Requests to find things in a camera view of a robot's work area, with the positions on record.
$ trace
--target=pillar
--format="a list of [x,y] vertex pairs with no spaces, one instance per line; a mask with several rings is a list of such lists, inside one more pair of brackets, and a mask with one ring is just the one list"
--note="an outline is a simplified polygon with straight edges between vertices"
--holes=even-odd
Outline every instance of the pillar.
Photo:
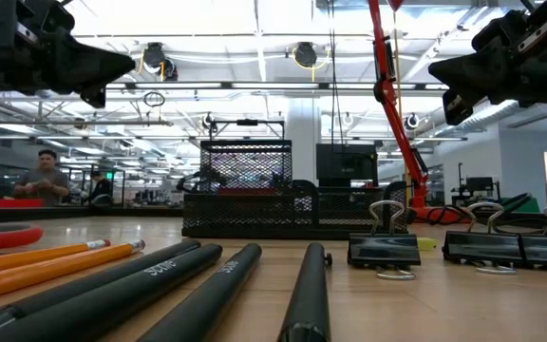
[[289,100],[286,139],[292,141],[292,178],[317,185],[315,146],[321,141],[321,115],[315,99]]

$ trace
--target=man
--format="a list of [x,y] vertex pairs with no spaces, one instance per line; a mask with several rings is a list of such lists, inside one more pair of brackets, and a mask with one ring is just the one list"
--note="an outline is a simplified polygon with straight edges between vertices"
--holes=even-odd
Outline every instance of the man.
[[58,171],[56,166],[56,152],[41,150],[37,154],[39,163],[37,168],[28,171],[16,186],[14,194],[27,198],[41,199],[45,207],[60,204],[61,198],[68,195],[68,179]]
[[96,187],[94,188],[94,191],[92,191],[92,194],[87,199],[89,202],[92,202],[94,199],[96,199],[99,195],[109,195],[112,194],[112,188],[111,188],[111,182],[103,177],[100,171],[94,171],[92,172],[93,181],[96,181]]

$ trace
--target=gray t-shirt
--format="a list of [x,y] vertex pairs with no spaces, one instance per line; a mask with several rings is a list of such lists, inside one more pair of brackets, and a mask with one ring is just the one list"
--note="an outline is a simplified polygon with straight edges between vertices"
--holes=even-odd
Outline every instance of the gray t-shirt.
[[[17,184],[27,185],[28,183],[38,182],[47,179],[56,186],[63,186],[68,189],[68,178],[58,170],[42,171],[30,170],[23,176]],[[51,207],[60,204],[61,197],[48,189],[37,189],[33,194],[26,194],[28,198],[42,199],[44,206]]]

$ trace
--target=orange pencil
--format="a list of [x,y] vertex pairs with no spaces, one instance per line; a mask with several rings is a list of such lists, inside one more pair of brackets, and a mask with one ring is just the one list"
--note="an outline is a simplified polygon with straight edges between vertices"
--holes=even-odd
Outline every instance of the orange pencil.
[[141,251],[144,241],[138,240],[117,246],[104,247],[96,251],[62,256],[31,265],[0,271],[0,295],[26,288],[58,276],[100,265]]
[[0,271],[110,246],[108,239],[0,256]]

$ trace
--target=ceiling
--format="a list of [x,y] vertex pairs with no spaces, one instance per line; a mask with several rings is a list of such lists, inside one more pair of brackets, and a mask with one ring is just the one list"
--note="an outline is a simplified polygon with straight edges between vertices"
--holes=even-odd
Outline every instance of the ceiling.
[[[184,173],[192,169],[190,160],[199,154],[197,141],[205,139],[202,120],[208,113],[217,120],[284,120],[293,111],[293,99],[314,98],[314,107],[323,116],[323,137],[328,136],[331,90],[276,89],[271,83],[331,83],[334,74],[339,83],[367,85],[340,91],[339,111],[349,117],[344,124],[337,124],[344,134],[390,136],[385,112],[370,89],[375,80],[367,1],[334,3],[331,18],[326,0],[74,0],[66,9],[75,17],[72,34],[79,42],[130,55],[137,62],[137,68],[117,82],[157,86],[160,77],[141,67],[141,56],[148,43],[159,42],[179,71],[177,85],[201,84],[158,90],[165,102],[156,107],[143,100],[149,89],[127,90],[123,86],[107,90],[104,109],[92,108],[75,94],[44,92],[27,97],[0,93],[0,121],[31,123],[29,129],[33,129],[0,126],[0,135],[58,137],[46,141],[62,150],[82,147],[84,151],[75,148],[74,155],[88,158],[132,154],[160,158],[160,163],[182,161]],[[519,0],[406,0],[394,23],[393,12],[385,1],[382,4],[384,30],[398,37],[400,79],[405,90],[402,110],[406,115],[431,118],[424,124],[432,128],[441,123],[443,87],[428,74],[429,63],[471,53],[470,41],[482,27],[509,9],[521,8]],[[334,67],[330,57],[332,28]],[[316,70],[301,68],[293,59],[300,42],[312,43],[318,56]],[[204,86],[221,82],[258,84],[242,89]],[[77,120],[94,123],[78,128],[73,126]],[[232,124],[218,138],[276,139],[280,134],[279,125]],[[98,140],[81,140],[82,136]],[[122,142],[120,136],[160,139]],[[420,144],[425,151],[430,147]],[[391,152],[396,146],[387,142],[384,149]],[[141,164],[149,165],[150,161]]]

